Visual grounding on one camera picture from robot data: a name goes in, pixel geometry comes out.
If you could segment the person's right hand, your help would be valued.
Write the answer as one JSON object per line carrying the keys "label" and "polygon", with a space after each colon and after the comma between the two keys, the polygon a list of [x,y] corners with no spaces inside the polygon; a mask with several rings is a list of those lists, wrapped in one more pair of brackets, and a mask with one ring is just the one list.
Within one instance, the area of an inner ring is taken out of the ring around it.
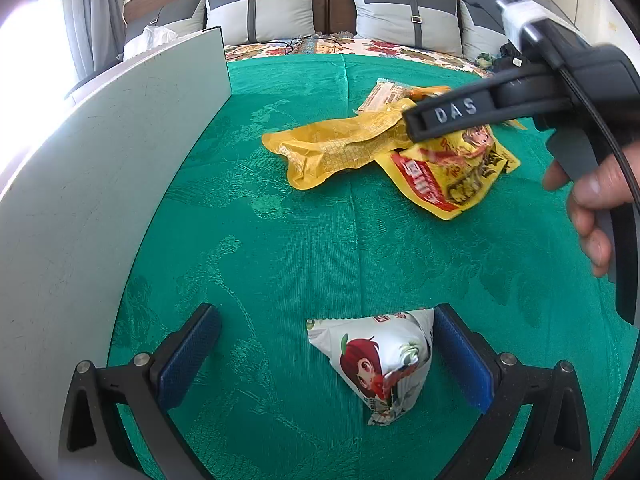
{"label": "person's right hand", "polygon": [[612,209],[634,200],[614,155],[600,166],[577,180],[566,200],[566,211],[579,236],[582,252],[589,258],[592,273],[602,278],[610,270],[612,243],[596,226],[596,212]]}

